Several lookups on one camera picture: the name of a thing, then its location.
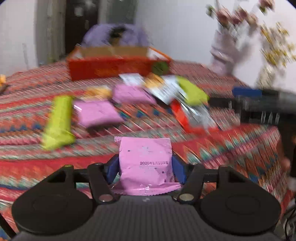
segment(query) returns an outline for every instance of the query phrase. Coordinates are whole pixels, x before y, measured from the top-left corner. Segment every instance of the patterned tablecloth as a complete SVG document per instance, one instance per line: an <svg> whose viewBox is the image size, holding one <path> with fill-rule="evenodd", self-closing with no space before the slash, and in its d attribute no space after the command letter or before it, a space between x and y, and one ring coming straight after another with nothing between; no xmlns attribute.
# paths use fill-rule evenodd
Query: patterned tablecloth
<svg viewBox="0 0 296 241"><path fill-rule="evenodd" d="M173 62L171 72L188 78L209 95L231 96L234 77L218 77L200 64ZM7 78L8 89L0 96L0 211L14 227L10 206L25 190L65 164L86 168L95 162L106 162L118 151L114 136L169 137L173 150L186 162L202 163L208 168L220 164L237 171L272 193L283 209L291 196L286 192L285 177L277 161L279 132L275 127L241 125L233 112L211 109L212 117L225 131L212 135L187 134L170 109L150 105L118 105L124 124L88 133L73 115L72 132L77 141L54 151L40 147L54 96L81 96L89 86L114 86L119 78L72 82L65 63L55 63ZM84 184L78 186L88 194ZM203 193L215 185L206 184Z"/></svg>

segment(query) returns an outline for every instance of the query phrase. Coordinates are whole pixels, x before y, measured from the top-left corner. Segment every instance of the vase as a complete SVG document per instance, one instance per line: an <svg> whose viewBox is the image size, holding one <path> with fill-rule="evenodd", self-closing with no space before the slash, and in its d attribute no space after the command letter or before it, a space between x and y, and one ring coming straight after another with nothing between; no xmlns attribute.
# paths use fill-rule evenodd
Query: vase
<svg viewBox="0 0 296 241"><path fill-rule="evenodd" d="M227 29L216 30L211 54L210 69L218 75L231 75L238 54L235 38Z"/></svg>
<svg viewBox="0 0 296 241"><path fill-rule="evenodd" d="M276 66L266 63L260 70L259 78L257 80L257 87L259 89L272 89L276 78Z"/></svg>

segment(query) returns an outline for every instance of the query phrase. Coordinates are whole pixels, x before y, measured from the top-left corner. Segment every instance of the flower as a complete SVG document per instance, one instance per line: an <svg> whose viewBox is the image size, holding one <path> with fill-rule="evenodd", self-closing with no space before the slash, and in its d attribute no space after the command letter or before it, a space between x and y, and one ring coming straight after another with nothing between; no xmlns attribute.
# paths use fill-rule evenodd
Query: flower
<svg viewBox="0 0 296 241"><path fill-rule="evenodd" d="M260 8L270 8L271 10L274 9L274 0L259 0L259 7Z"/></svg>
<svg viewBox="0 0 296 241"><path fill-rule="evenodd" d="M231 19L230 12L226 8L221 8L216 12L217 19L222 26L226 26Z"/></svg>
<svg viewBox="0 0 296 241"><path fill-rule="evenodd" d="M242 18L240 16L238 16L237 14L234 14L234 15L231 16L231 23L233 25L237 25L237 24L239 24L241 22L242 22Z"/></svg>
<svg viewBox="0 0 296 241"><path fill-rule="evenodd" d="M254 13L250 14L246 20L250 26L257 26L258 25L258 17Z"/></svg>
<svg viewBox="0 0 296 241"><path fill-rule="evenodd" d="M241 19L246 19L248 17L248 12L241 7L239 7L235 13L241 18Z"/></svg>

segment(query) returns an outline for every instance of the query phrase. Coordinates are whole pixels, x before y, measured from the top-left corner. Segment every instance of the yellow-green package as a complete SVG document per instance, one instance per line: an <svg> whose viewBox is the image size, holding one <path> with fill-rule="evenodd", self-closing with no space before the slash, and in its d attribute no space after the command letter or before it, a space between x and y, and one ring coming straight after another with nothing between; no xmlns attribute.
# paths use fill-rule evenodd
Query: yellow-green package
<svg viewBox="0 0 296 241"><path fill-rule="evenodd" d="M49 121L42 136L42 147L45 150L54 150L75 142L71 133L72 97L57 96Z"/></svg>
<svg viewBox="0 0 296 241"><path fill-rule="evenodd" d="M208 95L195 84L191 83L188 79L181 76L177 77L179 86L187 94L186 104L188 105L200 105L206 103L209 99Z"/></svg>

